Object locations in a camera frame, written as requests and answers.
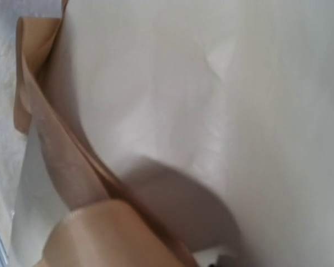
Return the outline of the pink wrapping paper sheet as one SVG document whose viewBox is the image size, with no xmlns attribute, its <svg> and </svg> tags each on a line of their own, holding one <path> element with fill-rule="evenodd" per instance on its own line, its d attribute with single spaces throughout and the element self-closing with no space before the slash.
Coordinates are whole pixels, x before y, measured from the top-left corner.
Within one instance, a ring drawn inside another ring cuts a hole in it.
<svg viewBox="0 0 334 267">
<path fill-rule="evenodd" d="M 60 7 L 42 89 L 196 266 L 334 266 L 334 1 Z M 70 209 L 23 134 L 9 265 L 38 266 Z"/>
</svg>

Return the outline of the brown ribbon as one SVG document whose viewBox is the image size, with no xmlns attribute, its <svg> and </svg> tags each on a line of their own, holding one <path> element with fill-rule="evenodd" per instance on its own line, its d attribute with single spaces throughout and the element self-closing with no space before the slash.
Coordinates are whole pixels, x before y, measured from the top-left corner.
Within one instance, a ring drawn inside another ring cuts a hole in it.
<svg viewBox="0 0 334 267">
<path fill-rule="evenodd" d="M 14 126 L 32 120 L 48 175 L 70 213 L 49 234 L 38 266 L 196 266 L 187 246 L 87 148 L 42 89 L 59 18 L 16 26 Z"/>
</svg>

